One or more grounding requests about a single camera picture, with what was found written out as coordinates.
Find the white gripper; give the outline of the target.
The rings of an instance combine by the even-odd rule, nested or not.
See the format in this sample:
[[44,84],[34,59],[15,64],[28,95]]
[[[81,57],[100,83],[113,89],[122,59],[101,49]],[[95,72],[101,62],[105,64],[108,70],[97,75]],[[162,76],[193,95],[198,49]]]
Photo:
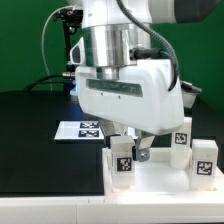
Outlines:
[[134,66],[125,66],[117,81],[99,79],[93,67],[76,69],[82,110],[107,119],[100,121],[105,146],[110,146],[111,137],[124,134],[124,125],[139,129],[133,147],[133,158],[139,162],[149,160],[154,135],[174,132],[184,122],[181,87],[172,85],[172,79],[173,66],[168,59],[139,60]]

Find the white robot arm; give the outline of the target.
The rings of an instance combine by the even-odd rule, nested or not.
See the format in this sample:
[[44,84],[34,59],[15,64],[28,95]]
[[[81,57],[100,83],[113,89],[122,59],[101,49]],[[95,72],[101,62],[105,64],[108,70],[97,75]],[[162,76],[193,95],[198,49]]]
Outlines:
[[81,10],[82,37],[70,51],[82,110],[136,129],[135,159],[150,158],[153,137],[178,130],[183,94],[171,44],[151,26],[203,21],[220,0],[67,0]]

